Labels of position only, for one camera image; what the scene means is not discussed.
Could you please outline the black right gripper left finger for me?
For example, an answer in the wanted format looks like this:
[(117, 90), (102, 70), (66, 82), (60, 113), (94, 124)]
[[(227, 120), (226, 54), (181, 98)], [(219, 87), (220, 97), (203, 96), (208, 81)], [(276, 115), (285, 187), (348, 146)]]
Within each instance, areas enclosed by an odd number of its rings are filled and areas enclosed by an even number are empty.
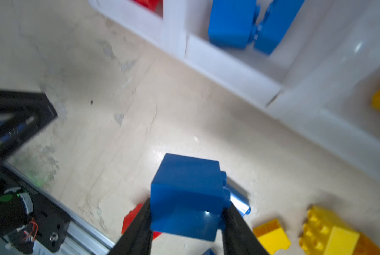
[(108, 255), (150, 255), (153, 240), (148, 199)]

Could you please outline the small yellow lego brick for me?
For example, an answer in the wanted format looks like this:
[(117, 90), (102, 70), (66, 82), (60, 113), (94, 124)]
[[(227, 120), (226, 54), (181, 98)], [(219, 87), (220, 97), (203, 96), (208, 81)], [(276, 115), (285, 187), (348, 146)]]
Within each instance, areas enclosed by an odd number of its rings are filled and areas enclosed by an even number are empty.
[(288, 250), (291, 246), (291, 241), (287, 237), (278, 219), (271, 220), (253, 228), (253, 233), (270, 255), (274, 255), (281, 250)]

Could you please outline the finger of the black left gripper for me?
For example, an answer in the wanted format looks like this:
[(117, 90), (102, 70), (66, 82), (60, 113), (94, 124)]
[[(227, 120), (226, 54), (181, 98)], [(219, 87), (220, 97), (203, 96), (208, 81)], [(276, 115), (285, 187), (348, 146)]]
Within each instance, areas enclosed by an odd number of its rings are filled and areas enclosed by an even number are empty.
[(57, 116), (44, 93), (0, 90), (0, 165)]

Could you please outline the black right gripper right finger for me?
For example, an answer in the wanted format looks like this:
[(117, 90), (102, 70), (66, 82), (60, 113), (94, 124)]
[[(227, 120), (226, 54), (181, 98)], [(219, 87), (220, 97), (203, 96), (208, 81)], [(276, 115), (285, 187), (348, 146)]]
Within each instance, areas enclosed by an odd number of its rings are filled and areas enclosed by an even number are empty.
[(269, 255), (233, 204), (223, 209), (222, 217), (225, 255)]

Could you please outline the white middle bin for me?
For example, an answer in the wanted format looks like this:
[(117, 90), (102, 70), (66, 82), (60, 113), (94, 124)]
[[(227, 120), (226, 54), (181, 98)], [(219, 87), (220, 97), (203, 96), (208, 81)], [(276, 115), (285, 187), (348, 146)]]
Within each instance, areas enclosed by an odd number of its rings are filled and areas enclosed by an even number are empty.
[(342, 43), (371, 1), (305, 1), (266, 55), (248, 45), (223, 48), (208, 38), (212, 1), (163, 1), (156, 12), (171, 33), (169, 51), (211, 80), (264, 108), (299, 83)]

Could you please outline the white bin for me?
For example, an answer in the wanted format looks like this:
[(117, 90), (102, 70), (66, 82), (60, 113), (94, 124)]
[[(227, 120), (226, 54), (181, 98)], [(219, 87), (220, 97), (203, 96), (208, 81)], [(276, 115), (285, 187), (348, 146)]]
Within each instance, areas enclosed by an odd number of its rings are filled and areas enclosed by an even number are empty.
[(299, 83), (342, 43), (371, 1), (305, 1), (266, 55), (248, 45), (223, 48), (208, 38), (212, 1), (163, 1), (156, 12), (171, 33), (169, 51), (211, 80), (264, 108)]
[(163, 1), (162, 16), (134, 1), (89, 1), (106, 18), (182, 60), (186, 50), (185, 1)]
[(287, 127), (380, 182), (380, 17), (341, 26), (336, 39), (317, 36), (293, 87), (269, 105)]

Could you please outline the white left bin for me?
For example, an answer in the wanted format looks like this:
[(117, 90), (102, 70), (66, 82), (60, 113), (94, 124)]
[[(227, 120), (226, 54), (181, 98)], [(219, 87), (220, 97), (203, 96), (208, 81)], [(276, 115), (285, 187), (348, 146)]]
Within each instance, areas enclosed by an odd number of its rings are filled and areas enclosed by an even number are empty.
[(134, 1), (89, 1), (106, 18), (182, 60), (186, 50), (185, 1), (163, 1), (162, 16)]

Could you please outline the blue long lego brick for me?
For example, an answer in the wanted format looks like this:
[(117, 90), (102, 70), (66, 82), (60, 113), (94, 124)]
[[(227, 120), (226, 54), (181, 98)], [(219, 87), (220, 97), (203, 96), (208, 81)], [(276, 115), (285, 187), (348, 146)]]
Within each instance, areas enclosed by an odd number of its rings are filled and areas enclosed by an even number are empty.
[(272, 1), (257, 28), (254, 49), (270, 55), (280, 44), (304, 0)]

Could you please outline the blue small lego brick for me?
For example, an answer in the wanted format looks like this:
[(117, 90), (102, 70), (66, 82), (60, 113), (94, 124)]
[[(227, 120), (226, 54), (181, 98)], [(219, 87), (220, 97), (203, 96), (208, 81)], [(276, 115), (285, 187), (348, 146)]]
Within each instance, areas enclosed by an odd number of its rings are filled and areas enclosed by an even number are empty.
[(214, 241), (231, 205), (216, 160), (165, 154), (151, 183), (151, 230)]

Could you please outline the yellow long lego brick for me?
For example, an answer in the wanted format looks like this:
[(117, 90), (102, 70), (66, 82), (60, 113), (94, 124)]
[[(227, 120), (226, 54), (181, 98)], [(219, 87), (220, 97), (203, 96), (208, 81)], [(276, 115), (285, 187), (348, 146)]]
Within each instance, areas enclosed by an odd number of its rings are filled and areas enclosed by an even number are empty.
[(307, 255), (351, 255), (360, 233), (331, 210), (311, 206), (302, 226), (299, 246)]

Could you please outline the red square lego brick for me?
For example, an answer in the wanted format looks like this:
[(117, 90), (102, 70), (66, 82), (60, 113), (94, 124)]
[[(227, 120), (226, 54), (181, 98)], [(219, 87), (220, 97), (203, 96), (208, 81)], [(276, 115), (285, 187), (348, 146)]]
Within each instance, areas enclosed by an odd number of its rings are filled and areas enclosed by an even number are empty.
[(138, 204), (124, 218), (123, 240), (155, 240), (162, 233), (151, 230), (150, 200)]

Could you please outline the blue thin lego brick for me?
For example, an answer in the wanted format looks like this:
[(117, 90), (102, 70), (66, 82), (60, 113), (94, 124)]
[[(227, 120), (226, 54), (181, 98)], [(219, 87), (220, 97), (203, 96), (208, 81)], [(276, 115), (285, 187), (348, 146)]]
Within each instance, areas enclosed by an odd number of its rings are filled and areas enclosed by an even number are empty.
[(208, 249), (206, 252), (204, 252), (202, 255), (216, 255), (212, 249)]

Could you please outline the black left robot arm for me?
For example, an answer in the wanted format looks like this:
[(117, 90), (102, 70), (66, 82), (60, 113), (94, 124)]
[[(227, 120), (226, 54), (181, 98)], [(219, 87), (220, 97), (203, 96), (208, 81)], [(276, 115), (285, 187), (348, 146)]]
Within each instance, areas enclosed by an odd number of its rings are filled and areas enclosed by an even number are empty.
[[(46, 94), (0, 90), (0, 167), (15, 151), (57, 117)], [(27, 223), (33, 202), (26, 194), (0, 194), (0, 238)]]

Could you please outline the white right bin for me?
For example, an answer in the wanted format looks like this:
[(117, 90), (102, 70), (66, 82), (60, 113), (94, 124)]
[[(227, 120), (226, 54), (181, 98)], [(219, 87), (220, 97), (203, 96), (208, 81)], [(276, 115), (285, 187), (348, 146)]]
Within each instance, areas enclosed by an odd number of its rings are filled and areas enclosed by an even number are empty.
[(380, 182), (380, 17), (341, 26), (336, 39), (317, 36), (293, 87), (269, 105), (287, 127)]

